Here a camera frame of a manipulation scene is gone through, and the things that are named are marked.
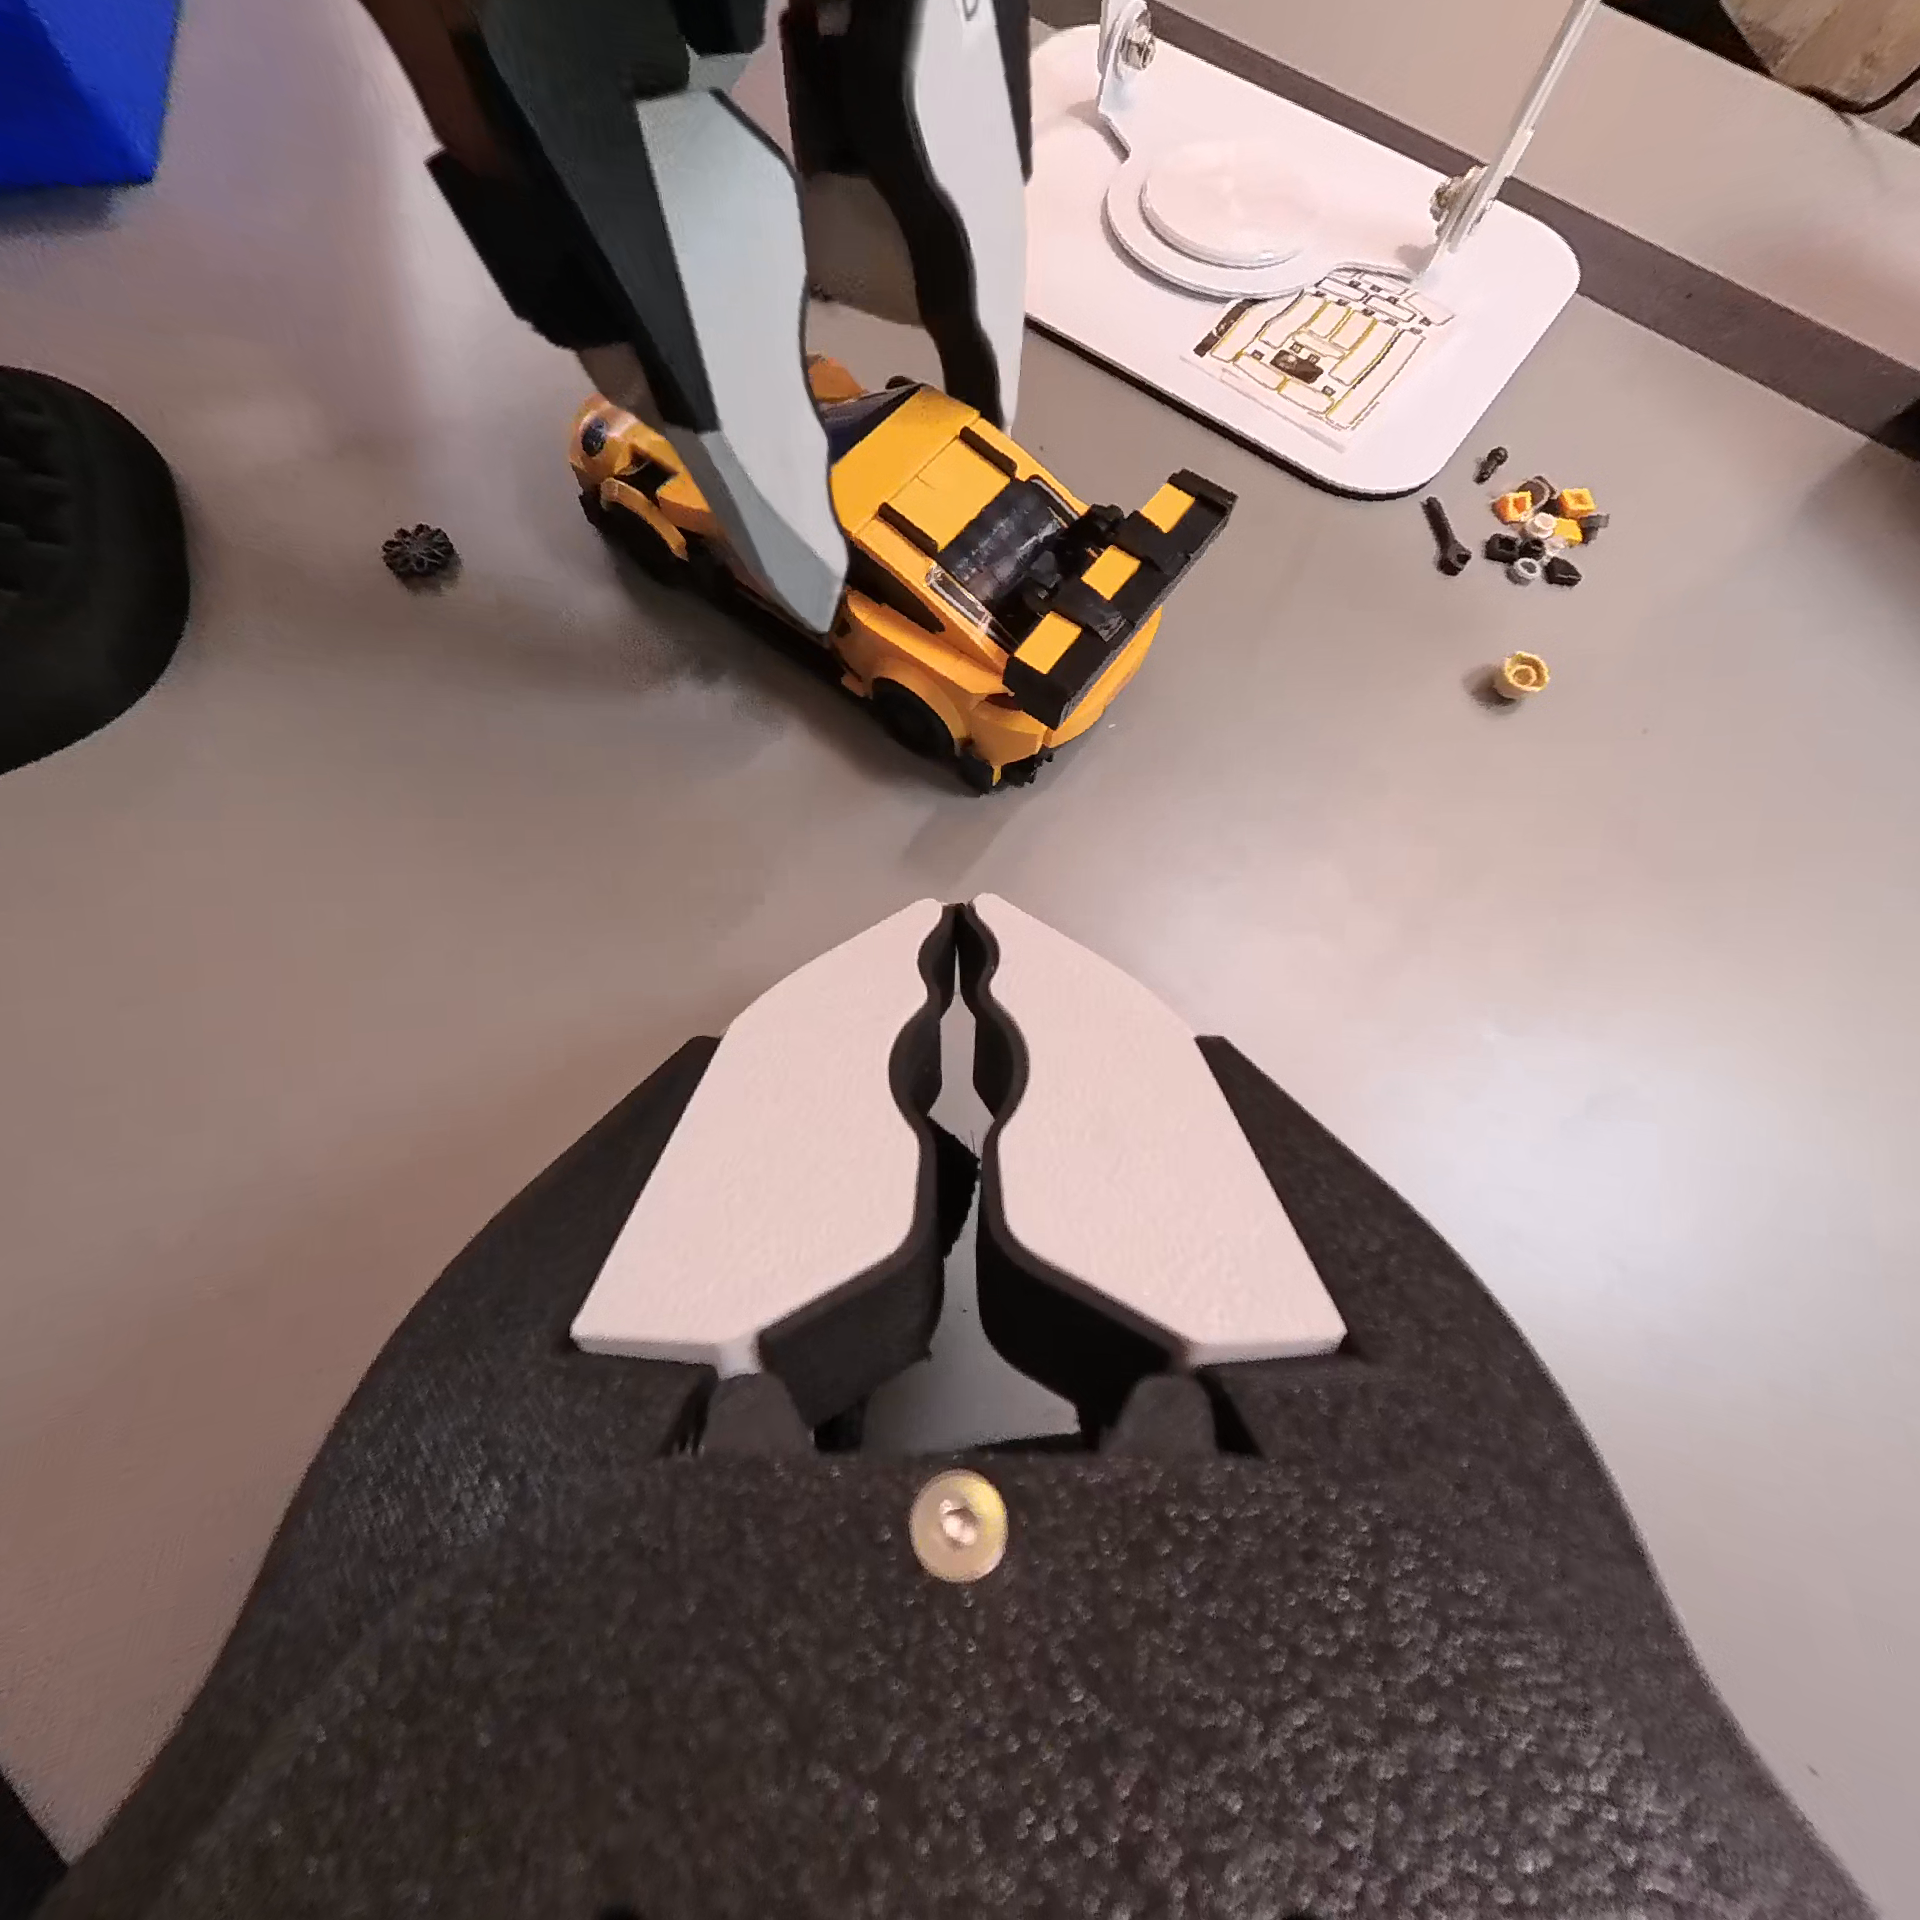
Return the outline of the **pile of small lego pieces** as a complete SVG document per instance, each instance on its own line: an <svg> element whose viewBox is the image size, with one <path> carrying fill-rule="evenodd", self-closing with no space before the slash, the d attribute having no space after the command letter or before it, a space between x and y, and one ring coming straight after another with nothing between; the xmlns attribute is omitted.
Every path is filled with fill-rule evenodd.
<svg viewBox="0 0 1920 1920"><path fill-rule="evenodd" d="M1544 475L1518 478L1513 486L1513 454L1507 445L1489 446L1473 464L1473 482L1484 490L1493 528L1477 543L1457 524L1446 503L1429 493L1419 510L1433 543L1435 569L1444 579L1462 579L1474 563L1493 565L1517 587L1547 584L1573 591L1584 581L1579 551L1596 547L1615 517L1584 486L1560 486Z"/></svg>

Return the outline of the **lego sticker sheet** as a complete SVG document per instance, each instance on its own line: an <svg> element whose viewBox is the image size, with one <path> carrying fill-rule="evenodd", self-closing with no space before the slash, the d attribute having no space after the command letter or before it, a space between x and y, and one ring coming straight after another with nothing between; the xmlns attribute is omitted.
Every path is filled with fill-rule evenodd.
<svg viewBox="0 0 1920 1920"><path fill-rule="evenodd" d="M1274 420L1346 446L1454 322L1413 276L1345 261L1285 296L1237 301L1184 358Z"/></svg>

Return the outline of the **white monitor stand base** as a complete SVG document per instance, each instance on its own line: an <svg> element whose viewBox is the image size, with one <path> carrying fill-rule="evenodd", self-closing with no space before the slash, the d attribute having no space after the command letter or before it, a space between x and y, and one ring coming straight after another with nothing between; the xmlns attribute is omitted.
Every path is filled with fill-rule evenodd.
<svg viewBox="0 0 1920 1920"><path fill-rule="evenodd" d="M1427 165L1332 109L1310 109L1173 42L1114 117L1096 109L1096 25L1031 57L1026 316L1047 337L1337 495L1421 493L1469 440L1573 301L1579 261L1515 205L1417 286L1454 311L1351 445L1266 414L1188 364L1222 311L1285 296L1345 262L1411 274L1429 203L1471 160Z"/></svg>

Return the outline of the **yellow and black lego car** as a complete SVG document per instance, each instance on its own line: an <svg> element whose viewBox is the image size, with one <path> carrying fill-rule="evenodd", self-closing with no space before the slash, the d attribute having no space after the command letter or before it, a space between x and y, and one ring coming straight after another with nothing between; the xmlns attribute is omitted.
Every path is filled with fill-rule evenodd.
<svg viewBox="0 0 1920 1920"><path fill-rule="evenodd" d="M1136 678L1237 495L1180 468L1141 508L1087 503L929 382L867 389L824 352L806 376L849 544L826 634L752 582L685 459L602 395L569 445L585 517L653 579L788 628L908 753L981 795L1032 782Z"/></svg>

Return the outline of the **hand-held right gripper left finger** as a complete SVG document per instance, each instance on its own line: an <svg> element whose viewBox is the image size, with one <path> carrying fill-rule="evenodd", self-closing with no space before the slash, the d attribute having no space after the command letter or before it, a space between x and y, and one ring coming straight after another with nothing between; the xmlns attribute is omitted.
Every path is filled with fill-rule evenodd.
<svg viewBox="0 0 1920 1920"><path fill-rule="evenodd" d="M768 1334L901 1253L923 1143L893 1060L944 923L916 900L728 1024L573 1320L583 1352L763 1374Z"/></svg>

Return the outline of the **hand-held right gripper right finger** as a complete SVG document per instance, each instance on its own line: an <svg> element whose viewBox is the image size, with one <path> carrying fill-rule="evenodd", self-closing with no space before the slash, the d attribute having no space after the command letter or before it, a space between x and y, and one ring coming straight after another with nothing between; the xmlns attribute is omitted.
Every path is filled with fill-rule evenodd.
<svg viewBox="0 0 1920 1920"><path fill-rule="evenodd" d="M1186 1371L1337 1352L1346 1320L1190 1022L999 895L961 932L985 1222L1016 1274Z"/></svg>

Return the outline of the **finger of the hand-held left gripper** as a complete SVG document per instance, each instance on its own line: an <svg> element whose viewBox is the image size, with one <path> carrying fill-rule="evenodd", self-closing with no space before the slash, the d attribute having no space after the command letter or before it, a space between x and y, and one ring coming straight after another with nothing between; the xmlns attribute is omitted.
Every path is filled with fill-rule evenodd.
<svg viewBox="0 0 1920 1920"><path fill-rule="evenodd" d="M1008 429L1026 331L1032 175L1031 9L913 4L905 44L901 229L944 390Z"/></svg>
<svg viewBox="0 0 1920 1920"><path fill-rule="evenodd" d="M805 367L799 181L723 92L639 103L637 126L708 397L676 445L734 558L790 621L826 634L849 543Z"/></svg>

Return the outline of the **blue plastic storage bin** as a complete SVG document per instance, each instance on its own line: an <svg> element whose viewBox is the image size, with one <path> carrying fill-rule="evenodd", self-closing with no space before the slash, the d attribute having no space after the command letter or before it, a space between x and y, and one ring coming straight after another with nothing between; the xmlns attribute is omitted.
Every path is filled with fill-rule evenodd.
<svg viewBox="0 0 1920 1920"><path fill-rule="evenodd" d="M3 6L3 188L155 181L179 3Z"/></svg>

